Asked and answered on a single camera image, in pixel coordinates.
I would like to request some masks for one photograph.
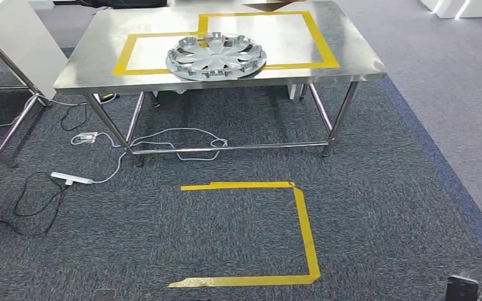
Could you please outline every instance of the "white table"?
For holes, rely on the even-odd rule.
[[[0,90],[25,89],[33,95],[52,98],[56,94],[53,82],[66,62],[67,58],[26,0],[0,0],[0,71],[12,71],[22,83]],[[31,98],[0,142],[0,160],[8,166],[16,164],[1,152],[36,101],[48,105],[40,97]]]

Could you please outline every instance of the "metal frame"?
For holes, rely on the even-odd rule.
[[[216,151],[239,151],[239,150],[249,150],[249,149],[281,149],[290,147],[307,147],[307,146],[324,146],[322,157],[328,157],[331,148],[335,144],[335,138],[338,131],[342,127],[343,119],[350,107],[350,103],[354,99],[355,93],[357,91],[359,82],[351,82],[346,93],[345,99],[341,104],[341,108],[337,113],[336,121],[334,125],[331,124],[326,109],[319,98],[317,90],[312,83],[308,83],[309,90],[317,106],[317,110],[324,122],[326,131],[328,132],[328,140],[322,141],[309,141],[309,142],[288,142],[288,143],[275,143],[275,144],[254,144],[254,145],[239,145],[239,146],[226,146],[226,147],[199,147],[199,148],[185,148],[185,149],[149,149],[149,150],[132,150],[130,144],[132,143],[132,135],[134,134],[134,129],[136,128],[137,119],[139,117],[139,112],[143,106],[143,100],[145,97],[145,92],[139,94],[139,98],[136,103],[136,108],[134,109],[134,114],[132,115],[131,123],[126,137],[123,136],[121,131],[117,128],[115,123],[112,121],[110,116],[100,105],[98,98],[95,94],[84,95],[88,100],[89,104],[92,106],[93,110],[99,115],[104,124],[110,129],[117,141],[123,146],[127,155],[132,158],[136,166],[142,166],[143,161],[141,160],[141,155],[151,155],[151,154],[170,154],[170,153],[189,153],[189,152],[216,152]],[[307,88],[306,84],[301,85],[300,100],[305,98]]]
[[[40,97],[33,97],[30,98],[28,102],[25,103],[23,110],[19,114],[18,118],[14,121],[14,123],[10,126],[10,129],[0,142],[0,161],[5,163],[9,167],[17,167],[17,163],[15,163],[12,159],[9,159],[5,156],[3,156],[1,153],[3,152],[4,148],[12,138],[12,135],[15,133],[15,131],[18,129],[19,125],[23,121],[23,119],[26,117],[28,112],[32,109],[34,106],[34,103],[37,101],[39,102],[42,106],[47,107],[49,103],[43,98],[45,97],[43,93],[32,83],[28,77],[14,64],[14,62],[0,49],[0,59],[3,60],[3,62],[10,68],[10,70],[19,78],[19,80],[23,83],[23,85],[20,86],[5,86],[5,87],[0,87],[0,90],[29,90],[32,95],[41,95]]]

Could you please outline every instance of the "yellow tape marking on floor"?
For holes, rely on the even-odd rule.
[[[127,70],[127,65],[134,51],[136,40],[138,38],[150,38],[155,36],[194,36],[202,38],[208,32],[208,19],[213,17],[242,17],[242,16],[272,16],[272,15],[292,15],[299,14],[303,17],[304,23],[308,28],[311,38],[323,61],[310,63],[294,63],[294,64],[275,64],[265,65],[263,70],[280,70],[280,69],[314,69],[314,68],[338,68],[339,63],[333,56],[324,36],[320,32],[315,20],[309,11],[268,11],[259,13],[224,13],[224,14],[199,14],[198,27],[196,31],[189,31],[184,33],[139,33],[129,34],[123,46],[123,50],[119,59],[115,63],[112,74],[115,76],[121,75],[150,75],[150,74],[167,74],[171,73],[168,69],[142,69],[142,70]],[[205,42],[200,42],[201,46],[205,46]]]
[[[210,189],[251,189],[251,188],[292,188],[298,222],[309,275],[284,275],[284,276],[247,276],[247,277],[198,277],[186,278],[180,282],[173,282],[168,287],[239,287],[261,285],[300,285],[312,284],[321,276],[315,244],[309,225],[308,210],[304,201],[304,193],[293,182],[211,182],[208,185],[184,185],[182,191],[210,190]]]

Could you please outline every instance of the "blue carpet edge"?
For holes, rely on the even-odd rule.
[[[413,110],[409,107],[398,88],[387,76],[379,81],[380,86],[389,96],[392,105],[396,108],[402,120],[409,127],[412,134],[419,142],[424,154],[434,166],[437,177],[442,181],[444,189],[450,198],[457,204],[463,218],[470,226],[476,239],[482,246],[482,212],[474,199],[468,193],[459,177],[443,156],[437,144],[428,134]]]

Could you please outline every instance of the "white cable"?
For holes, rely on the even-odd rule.
[[[29,103],[32,98],[34,97],[38,97],[39,95],[38,94],[34,94],[32,96],[29,97],[29,99],[25,102],[25,105],[23,106],[23,110],[26,108],[26,104]],[[10,122],[9,124],[0,124],[0,127],[9,127],[10,125],[13,125],[14,122],[19,118],[19,116],[16,116],[16,118],[14,118],[14,120],[12,120],[12,122]]]
[[[109,180],[111,180],[119,172],[119,169],[121,169],[121,159],[123,159],[124,155],[126,155],[125,152],[122,153],[121,156],[119,156],[119,159],[117,160],[117,168],[115,169],[114,173],[111,176],[109,176],[108,178],[106,178],[102,181],[93,181],[93,183],[100,184],[100,183],[108,182]]]
[[[152,135],[136,138],[130,143],[130,146],[137,146],[137,145],[140,145],[140,144],[160,144],[160,145],[169,145],[172,149],[176,149],[176,147],[170,142],[140,141],[140,140],[151,138],[151,137],[154,137],[154,136],[157,136],[157,135],[160,135],[160,134],[163,134],[165,132],[172,131],[172,130],[196,130],[196,131],[208,134],[208,135],[212,136],[213,138],[215,138],[210,142],[210,145],[212,147],[226,147],[226,146],[228,146],[228,140],[227,139],[219,138],[215,134],[210,133],[207,130],[201,130],[201,129],[197,129],[197,128],[193,128],[193,127],[178,127],[178,128],[173,128],[173,129],[165,129],[165,130],[162,130],[162,131],[157,132],[157,133],[152,134]],[[79,142],[79,143],[74,142],[74,140],[79,135],[76,135],[75,137],[73,137],[71,139],[71,144],[80,145],[80,144],[85,143],[85,142]],[[101,136],[101,135],[105,135],[106,137],[108,137],[108,139],[110,140],[110,142],[112,144],[112,147],[121,147],[121,145],[116,145],[114,140],[112,139],[112,137],[110,137],[110,135],[108,135],[105,132],[98,133],[95,137],[98,137],[98,136]],[[222,145],[215,145],[214,143],[217,142],[217,141],[223,142]],[[181,161],[212,161],[212,160],[215,160],[217,158],[217,156],[219,156],[219,153],[221,153],[221,152],[218,150],[215,153],[215,155],[211,158],[182,158],[179,153],[176,153],[176,155],[178,156],[178,159],[180,159]],[[124,152],[119,156],[119,158],[117,160],[117,168],[115,169],[114,173],[112,173],[107,179],[104,179],[102,181],[93,181],[93,183],[100,184],[100,183],[104,183],[104,182],[107,182],[107,181],[111,180],[119,172],[119,169],[121,169],[121,160],[125,155],[126,155],[126,153]]]
[[[34,98],[34,97],[43,98],[43,99],[47,100],[48,102],[54,102],[54,103],[57,103],[57,104],[59,104],[59,105],[68,105],[68,106],[70,106],[70,107],[74,107],[74,106],[77,106],[77,105],[86,105],[86,104],[87,104],[87,103],[85,103],[85,102],[84,102],[84,103],[57,102],[56,100],[49,99],[49,98],[47,98],[47,97],[45,97],[45,96],[43,96],[43,95],[41,95],[41,94],[36,93],[36,94],[30,96],[30,98],[25,102],[25,106],[24,106],[23,108],[25,108],[25,107],[26,107],[26,104],[27,104],[30,100],[32,100],[32,98]],[[101,104],[102,104],[102,105],[107,104],[107,103],[113,101],[114,99],[115,99],[115,97],[113,97],[112,99],[110,99],[110,100],[108,100],[108,101],[106,101],[106,102],[102,102]],[[19,116],[17,116],[16,118],[14,118],[14,120],[12,120],[12,122],[10,122],[9,124],[0,124],[0,127],[9,127],[10,125],[13,125],[14,122],[15,122],[18,118],[19,118]]]

